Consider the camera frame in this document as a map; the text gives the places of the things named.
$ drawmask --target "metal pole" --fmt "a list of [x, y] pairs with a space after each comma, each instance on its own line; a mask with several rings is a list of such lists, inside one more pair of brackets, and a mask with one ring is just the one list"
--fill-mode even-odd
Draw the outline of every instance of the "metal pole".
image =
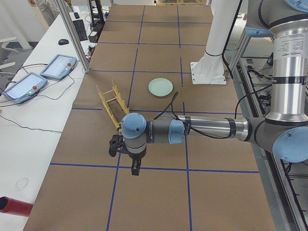
[[68, 32], [68, 35], [70, 36], [74, 48], [76, 50], [76, 53], [78, 55], [78, 58], [83, 66], [83, 69], [85, 73], [89, 72], [90, 66], [88, 63], [88, 60], [86, 59], [86, 56], [84, 54], [84, 51], [82, 49], [81, 43], [79, 41], [78, 34], [75, 30], [75, 27], [73, 25], [72, 19], [69, 15], [68, 9], [67, 9], [67, 4], [64, 0], [55, 0], [55, 3], [59, 9], [59, 13], [63, 19], [64, 25], [66, 27], [66, 30]]
[[250, 41], [250, 37], [248, 37], [246, 35], [246, 27], [244, 27], [240, 41], [236, 46], [237, 50], [234, 52], [234, 54], [233, 54], [233, 56], [231, 57], [231, 60], [230, 60], [229, 68], [230, 68], [231, 71], [234, 70], [237, 62], [243, 56], [249, 41]]

